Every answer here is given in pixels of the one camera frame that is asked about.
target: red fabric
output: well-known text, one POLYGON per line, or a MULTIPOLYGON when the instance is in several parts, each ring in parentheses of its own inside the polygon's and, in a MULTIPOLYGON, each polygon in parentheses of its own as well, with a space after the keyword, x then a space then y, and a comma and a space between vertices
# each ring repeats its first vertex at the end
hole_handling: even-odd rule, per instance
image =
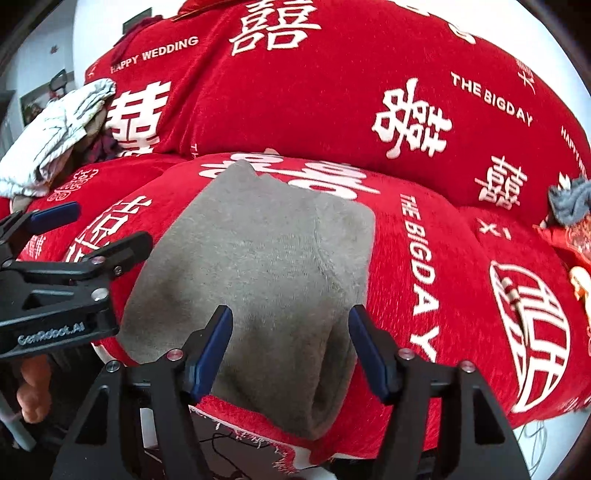
POLYGON ((207 9, 219 7, 226 4, 237 4, 240 0, 187 0, 178 11, 178 17, 197 14, 207 9))
POLYGON ((31 238, 20 259, 62 260, 74 237, 106 208, 182 161, 182 158, 172 155, 142 155, 80 168, 62 186, 29 206, 29 210, 46 210, 62 203, 79 202, 82 210, 80 218, 31 238))
POLYGON ((10 215, 10 199, 0 197, 0 219, 10 215))
POLYGON ((583 267, 591 273, 591 214, 575 225, 534 229, 552 247, 568 268, 583 267))
POLYGON ((136 23, 131 29, 121 37, 113 48, 113 55, 111 57, 111 65, 116 65, 121 61, 121 57, 125 54, 127 47, 134 39, 134 37, 141 32, 144 28, 154 25, 162 20, 162 15, 156 17, 144 18, 142 21, 136 23))
MULTIPOLYGON (((428 345, 433 350, 429 352, 436 352, 438 363, 455 365, 463 359, 471 359, 490 383, 504 410, 510 411, 518 399, 519 386, 508 338, 491 289, 490 268, 494 256, 491 249, 483 248, 478 242, 470 230, 472 224, 468 224, 454 207, 441 196, 417 184, 355 168, 273 155, 208 155, 169 168, 162 176, 136 189, 117 206, 108 209, 85 231, 70 233, 67 240, 72 242, 71 249, 62 249, 68 251, 65 258, 76 260, 94 247, 102 247, 107 242, 139 230, 148 231, 157 242, 211 178, 240 158, 249 160, 261 174, 269 173, 300 187, 328 190, 370 207, 376 216, 376 231, 366 303, 373 320, 389 330, 401 346, 415 349, 424 358, 428 358, 428 347, 423 349, 418 345, 416 337, 412 342, 412 335, 432 335, 428 345), (121 214, 114 213, 116 210, 129 212, 126 221, 118 225, 112 235, 99 237, 100 240, 93 245, 98 224, 110 216, 121 218, 121 214), (409 231, 414 232, 411 233, 414 238, 408 236, 409 231), (430 254, 422 247, 425 241, 430 254), (416 275, 412 260, 423 264, 415 263, 416 275), (432 296, 427 303, 419 303, 418 288, 425 292, 423 295, 432 296)), ((89 187, 90 182, 80 189, 80 195, 85 195, 89 187)), ((93 199, 100 203, 101 209, 108 207, 99 196, 89 196, 88 202, 93 199)), ((110 221, 103 227, 111 228, 117 220, 110 221)), ((113 303, 118 318, 122 316, 138 274, 139 268, 113 285, 113 303)), ((551 270, 551 275, 556 276, 556 272, 551 270)), ((558 276, 551 284, 560 301, 570 308, 568 299, 563 299, 571 296, 569 286, 567 278, 561 280, 558 276)), ((514 323, 517 321, 514 314, 508 312, 508 315, 514 323)), ((132 362, 116 338, 102 343, 111 355, 126 363, 132 362)), ((582 359, 577 357, 569 363, 570 369, 561 379, 560 390, 557 389, 556 393, 531 409, 528 416, 511 417, 514 426, 522 424, 529 416, 546 418, 561 413, 567 398, 578 398, 580 401, 586 398, 590 390, 590 381, 584 378, 588 365, 580 363, 579 369, 575 369, 577 361, 582 359)), ((371 458, 379 449, 389 417, 389 409, 381 406, 369 392, 359 367, 355 370, 335 424, 315 442, 286 434, 262 415, 241 410, 213 397, 205 399, 199 408, 255 436, 273 440, 280 446, 286 444, 281 446, 281 450, 286 452, 286 468, 292 467, 292 462, 296 461, 289 445, 302 447, 305 449, 303 452, 309 450, 309 461, 314 464, 322 463, 335 453, 371 458)), ((437 406, 433 404, 426 448, 436 445, 438 415, 437 406)))
POLYGON ((394 2, 272 3, 266 11, 259 5, 250 13, 246 5, 253 4, 244 2, 163 20, 138 33, 120 65, 111 67, 111 53, 96 62, 87 80, 116 81, 108 125, 124 146, 186 157, 269 147, 411 180, 458 206, 511 206, 510 214, 529 225, 548 214, 547 189, 559 172, 574 178, 589 166, 589 145, 571 112, 527 66, 491 43, 394 2), (285 16, 298 12, 299 20, 285 16), (257 15, 267 23, 251 34, 260 35, 252 37, 259 39, 253 49, 236 52, 229 40, 248 15, 249 28, 257 15), (280 19, 312 27, 282 28, 280 19), (307 36, 296 48, 274 48, 274 41, 294 44, 295 30, 307 36), (387 158, 400 133, 391 131, 388 140, 387 132, 382 138, 374 131, 388 126, 379 121, 389 112, 384 97, 402 89, 407 101, 412 79, 414 101, 427 102, 415 104, 416 118, 409 113, 419 147, 411 150, 404 140, 400 156, 387 158), (136 101, 154 113, 153 129, 142 123, 136 131, 129 120, 146 118, 129 105, 136 101), (441 152, 424 142, 427 127, 429 137, 438 133, 447 142, 441 152), (496 170, 493 157, 504 158, 496 170))
MULTIPOLYGON (((512 281, 526 310, 529 342, 524 344, 525 355, 516 357, 520 362, 525 358, 524 372, 528 372, 522 382, 526 393, 520 395, 520 400, 528 397, 528 379, 533 382, 529 399, 517 402, 511 421, 522 424, 544 420, 550 418, 548 414, 553 417, 582 408, 591 401, 589 322, 575 299, 568 270, 552 247, 532 228, 497 212, 477 208, 461 208, 460 212, 482 246, 498 262, 499 276, 512 281), (534 368, 540 371, 530 376, 534 368), (552 389, 545 393, 547 370, 553 371, 554 375, 550 375, 552 389), (542 404, 552 404, 552 413, 535 405, 528 408, 528 404, 535 404, 536 398, 543 398, 542 404)), ((514 338, 515 352, 518 352, 522 348, 519 344, 523 345, 522 339, 518 335, 514 338)))

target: wire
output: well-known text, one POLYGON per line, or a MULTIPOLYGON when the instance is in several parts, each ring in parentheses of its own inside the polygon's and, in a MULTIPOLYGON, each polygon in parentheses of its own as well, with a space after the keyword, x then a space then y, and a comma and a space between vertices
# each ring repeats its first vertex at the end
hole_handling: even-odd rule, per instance
POLYGON ((220 438, 228 438, 230 437, 229 435, 225 435, 223 433, 214 433, 212 438, 211 438, 211 442, 212 442, 212 449, 215 453, 217 453, 220 457, 222 457, 225 461, 227 461, 230 465, 232 465, 235 469, 235 472, 232 474, 231 478, 234 477, 235 478, 235 474, 239 473, 243 479, 245 480, 252 480, 251 477, 249 477, 238 465, 236 465, 234 462, 232 462, 227 456, 225 456, 224 454, 222 454, 217 448, 216 448, 216 439, 220 439, 220 438))
POLYGON ((546 452, 546 446, 548 445, 548 429, 546 428, 545 423, 543 421, 538 421, 536 424, 536 430, 533 433, 528 433, 527 431, 527 427, 530 426, 531 423, 523 425, 523 428, 517 437, 518 442, 521 440, 522 436, 528 440, 534 439, 534 446, 531 449, 531 466, 528 467, 531 477, 533 477, 538 471, 544 453, 546 452), (540 443, 539 457, 536 459, 536 447, 538 446, 538 442, 540 443))
MULTIPOLYGON (((257 450, 262 450, 263 448, 269 448, 271 446, 270 443, 267 443, 266 445, 263 445, 261 447, 260 443, 258 445, 255 445, 250 442, 244 442, 243 440, 233 437, 231 433, 229 433, 229 434, 215 433, 214 435, 215 435, 215 438, 227 438, 227 439, 233 440, 236 443, 241 443, 243 445, 246 445, 247 447, 256 448, 257 450)), ((211 442, 212 439, 213 439, 213 437, 209 437, 208 439, 205 439, 205 440, 199 440, 199 443, 211 442)))

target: white wall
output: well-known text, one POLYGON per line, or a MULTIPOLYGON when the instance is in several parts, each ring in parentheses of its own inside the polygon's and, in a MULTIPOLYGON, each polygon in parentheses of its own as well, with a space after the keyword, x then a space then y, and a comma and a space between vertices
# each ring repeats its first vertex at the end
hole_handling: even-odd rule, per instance
POLYGON ((74 79, 84 85, 84 73, 123 35, 123 24, 152 7, 152 14, 170 18, 184 0, 78 0, 74 20, 74 79))
POLYGON ((48 83, 61 69, 71 72, 72 32, 76 0, 64 0, 23 42, 6 69, 2 80, 6 90, 16 90, 8 109, 13 139, 24 129, 20 97, 48 83), (51 54, 53 45, 58 47, 51 54))
POLYGON ((570 108, 591 143, 591 97, 554 37, 517 0, 390 0, 419 7, 523 61, 570 108))

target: red blanket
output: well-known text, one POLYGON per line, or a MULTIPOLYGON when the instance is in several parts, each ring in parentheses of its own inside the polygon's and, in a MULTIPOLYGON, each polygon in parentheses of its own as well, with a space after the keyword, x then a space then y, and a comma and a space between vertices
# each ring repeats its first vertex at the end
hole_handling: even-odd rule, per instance
POLYGON ((163 20, 86 78, 117 82, 108 125, 130 152, 270 147, 540 223, 558 174, 586 172, 581 126, 526 65, 398 3, 265 0, 163 20))
MULTIPOLYGON (((157 154, 140 158, 145 162, 135 166, 139 176, 152 168, 150 162, 163 160, 157 154)), ((370 207, 376 216, 367 300, 373 320, 401 346, 413 348, 425 359, 447 365, 466 358, 474 361, 514 427, 591 401, 586 318, 553 250, 510 216, 480 209, 458 211, 435 192, 389 176, 255 154, 207 155, 182 162, 131 193, 119 183, 103 183, 98 174, 62 201, 77 199, 85 208, 104 212, 86 228, 68 231, 67 238, 59 231, 47 234, 38 258, 57 260, 56 252, 62 250, 65 260, 76 261, 138 230, 150 232, 158 241, 195 195, 238 159, 250 161, 261 174, 370 207), (121 189, 113 205, 97 193, 108 188, 113 195, 121 189), (527 334, 501 284, 506 278, 519 291, 527 334)), ((164 160, 173 163, 174 157, 164 160)), ((35 207, 45 207, 42 202, 56 203, 38 200, 35 207)), ((138 273, 136 269, 113 285, 119 318, 138 273)), ((111 355, 132 362, 116 338, 102 343, 111 355)), ((375 456, 389 417, 389 408, 373 398, 359 367, 335 424, 313 442, 286 434, 264 416, 217 398, 208 397, 199 408, 282 446, 288 469, 322 463, 336 453, 375 456)), ((434 402, 426 448, 436 445, 438 420, 434 402)))

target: black cable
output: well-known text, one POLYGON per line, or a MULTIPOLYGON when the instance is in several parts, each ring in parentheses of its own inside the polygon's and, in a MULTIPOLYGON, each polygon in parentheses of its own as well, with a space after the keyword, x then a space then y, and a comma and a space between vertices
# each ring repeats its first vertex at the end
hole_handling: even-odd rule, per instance
POLYGON ((211 442, 212 442, 212 449, 215 453, 217 453, 220 457, 222 457, 225 461, 227 461, 230 465, 232 465, 235 469, 235 473, 239 473, 242 475, 243 478, 245 478, 246 480, 252 480, 252 478, 250 476, 248 476, 238 465, 236 465, 234 462, 232 462, 227 456, 225 456, 224 454, 222 454, 217 448, 216 448, 216 443, 215 440, 219 439, 219 438, 228 438, 229 435, 224 435, 223 433, 214 433, 213 436, 211 437, 211 442))
MULTIPOLYGON (((270 443, 267 443, 266 445, 263 445, 262 447, 260 445, 255 445, 253 443, 250 442, 244 442, 241 439, 235 438, 232 436, 231 433, 229 434, 224 434, 224 433, 215 433, 214 435, 216 435, 216 438, 227 438, 227 439, 231 439, 234 440, 234 442, 236 443, 241 443, 243 445, 246 445, 247 447, 253 447, 256 448, 257 450, 262 450, 263 448, 269 448, 271 446, 270 443)), ((209 437, 208 439, 205 440, 199 440, 199 443, 205 443, 205 442, 211 442, 213 437, 209 437)))

